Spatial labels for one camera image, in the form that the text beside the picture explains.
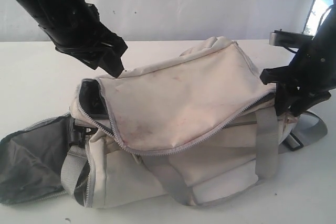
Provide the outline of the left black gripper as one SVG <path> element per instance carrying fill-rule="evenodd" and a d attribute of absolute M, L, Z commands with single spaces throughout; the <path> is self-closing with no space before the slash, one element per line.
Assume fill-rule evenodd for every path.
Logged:
<path fill-rule="evenodd" d="M 55 50 L 89 68 L 117 78 L 124 71 L 125 41 L 101 21 L 98 9 L 85 0 L 37 0 L 47 23 L 40 25 Z"/>

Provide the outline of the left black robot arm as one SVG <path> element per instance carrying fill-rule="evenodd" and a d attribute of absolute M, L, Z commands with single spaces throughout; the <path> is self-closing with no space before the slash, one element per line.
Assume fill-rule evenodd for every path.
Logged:
<path fill-rule="evenodd" d="M 117 78 L 127 50 L 122 37 L 101 21 L 98 9 L 86 0 L 15 0 L 50 38 L 55 50 L 89 68 Z"/>

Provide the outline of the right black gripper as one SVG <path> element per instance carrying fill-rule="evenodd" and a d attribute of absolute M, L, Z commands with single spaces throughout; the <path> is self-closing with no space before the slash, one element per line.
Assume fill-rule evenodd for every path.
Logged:
<path fill-rule="evenodd" d="M 275 110 L 298 117 L 331 98 L 335 89 L 335 38 L 313 37 L 301 46 L 288 66 L 265 68 L 263 84 L 276 84 Z"/>

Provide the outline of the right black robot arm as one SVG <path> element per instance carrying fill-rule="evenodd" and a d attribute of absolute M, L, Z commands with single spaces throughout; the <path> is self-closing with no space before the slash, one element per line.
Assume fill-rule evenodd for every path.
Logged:
<path fill-rule="evenodd" d="M 264 69 L 263 84 L 275 83 L 275 110 L 278 116 L 289 111 L 299 116 L 309 108 L 331 98 L 335 89 L 335 6 L 304 44 L 289 65 Z"/>

